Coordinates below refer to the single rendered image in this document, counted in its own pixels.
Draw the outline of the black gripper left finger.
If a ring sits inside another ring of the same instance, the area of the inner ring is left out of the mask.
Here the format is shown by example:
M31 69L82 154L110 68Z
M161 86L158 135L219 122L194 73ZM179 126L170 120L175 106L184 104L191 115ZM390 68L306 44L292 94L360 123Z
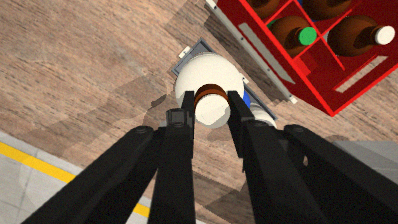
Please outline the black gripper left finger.
M196 224L194 126L185 91L157 130L132 128L21 224L126 224L156 172L147 224Z

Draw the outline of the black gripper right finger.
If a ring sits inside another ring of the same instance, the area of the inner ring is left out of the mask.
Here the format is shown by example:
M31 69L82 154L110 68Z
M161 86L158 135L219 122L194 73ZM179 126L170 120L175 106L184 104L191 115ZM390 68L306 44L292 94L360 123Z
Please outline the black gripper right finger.
M398 224L398 184L304 126L255 118L236 90L227 96L255 224Z

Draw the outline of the brown bottle with green cap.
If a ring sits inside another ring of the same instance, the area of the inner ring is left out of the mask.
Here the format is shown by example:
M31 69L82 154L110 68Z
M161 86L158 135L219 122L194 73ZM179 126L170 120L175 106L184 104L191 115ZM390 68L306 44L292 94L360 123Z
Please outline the brown bottle with green cap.
M305 19L294 15L272 20L266 27L290 57L303 52L315 41L317 35L316 30Z

